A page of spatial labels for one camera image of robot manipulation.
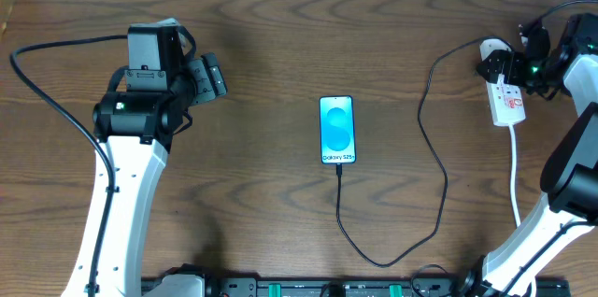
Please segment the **blue Galaxy smartphone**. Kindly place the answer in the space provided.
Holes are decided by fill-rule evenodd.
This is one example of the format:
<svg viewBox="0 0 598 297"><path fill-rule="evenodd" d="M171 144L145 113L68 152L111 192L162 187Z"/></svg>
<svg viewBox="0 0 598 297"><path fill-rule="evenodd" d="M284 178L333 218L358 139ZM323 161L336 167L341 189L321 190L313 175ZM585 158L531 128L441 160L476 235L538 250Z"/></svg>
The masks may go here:
<svg viewBox="0 0 598 297"><path fill-rule="evenodd" d="M320 112L320 160L324 164L356 162L353 98L322 96Z"/></svg>

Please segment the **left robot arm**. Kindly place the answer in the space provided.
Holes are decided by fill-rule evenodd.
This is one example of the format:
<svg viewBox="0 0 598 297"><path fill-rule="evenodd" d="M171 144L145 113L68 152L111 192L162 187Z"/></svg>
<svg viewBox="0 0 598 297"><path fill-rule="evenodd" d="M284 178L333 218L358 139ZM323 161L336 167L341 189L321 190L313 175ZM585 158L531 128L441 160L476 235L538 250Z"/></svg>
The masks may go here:
<svg viewBox="0 0 598 297"><path fill-rule="evenodd" d="M128 65L93 109L96 154L90 210L66 296L138 296L153 197L189 109L227 94L213 53L174 19L128 29Z"/></svg>

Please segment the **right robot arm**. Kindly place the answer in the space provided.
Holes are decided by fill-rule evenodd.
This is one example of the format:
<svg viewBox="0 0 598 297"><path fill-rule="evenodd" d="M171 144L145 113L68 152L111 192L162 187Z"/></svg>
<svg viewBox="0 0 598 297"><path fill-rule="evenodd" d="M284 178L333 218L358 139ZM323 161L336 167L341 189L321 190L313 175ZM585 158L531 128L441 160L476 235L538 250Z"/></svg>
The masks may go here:
<svg viewBox="0 0 598 297"><path fill-rule="evenodd" d="M502 40L480 45L477 73L499 90L512 85L550 100L571 96L577 120L549 156L532 212L496 250L481 257L458 296L526 296L545 266L597 225L597 17L571 16L557 46L537 18L520 27L523 52Z"/></svg>

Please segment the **white power strip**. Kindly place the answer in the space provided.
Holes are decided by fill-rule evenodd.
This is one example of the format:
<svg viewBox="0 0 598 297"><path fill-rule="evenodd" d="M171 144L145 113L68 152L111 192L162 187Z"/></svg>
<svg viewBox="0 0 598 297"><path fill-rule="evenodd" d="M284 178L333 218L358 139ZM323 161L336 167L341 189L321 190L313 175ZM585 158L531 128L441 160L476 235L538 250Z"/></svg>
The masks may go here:
<svg viewBox="0 0 598 297"><path fill-rule="evenodd" d="M478 74L486 80L493 124L507 127L524 121L520 88L505 83L505 71L512 63L513 52L499 39L484 40L479 49L482 64Z"/></svg>

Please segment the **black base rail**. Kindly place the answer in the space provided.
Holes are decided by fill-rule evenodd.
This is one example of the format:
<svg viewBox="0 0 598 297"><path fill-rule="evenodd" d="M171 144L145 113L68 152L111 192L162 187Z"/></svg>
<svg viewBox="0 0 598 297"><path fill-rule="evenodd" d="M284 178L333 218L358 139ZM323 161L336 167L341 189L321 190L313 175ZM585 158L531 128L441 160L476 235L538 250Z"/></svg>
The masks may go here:
<svg viewBox="0 0 598 297"><path fill-rule="evenodd" d="M141 280L143 296L293 297L293 296L455 296L458 278L438 265L411 277L261 277L183 264L162 276Z"/></svg>

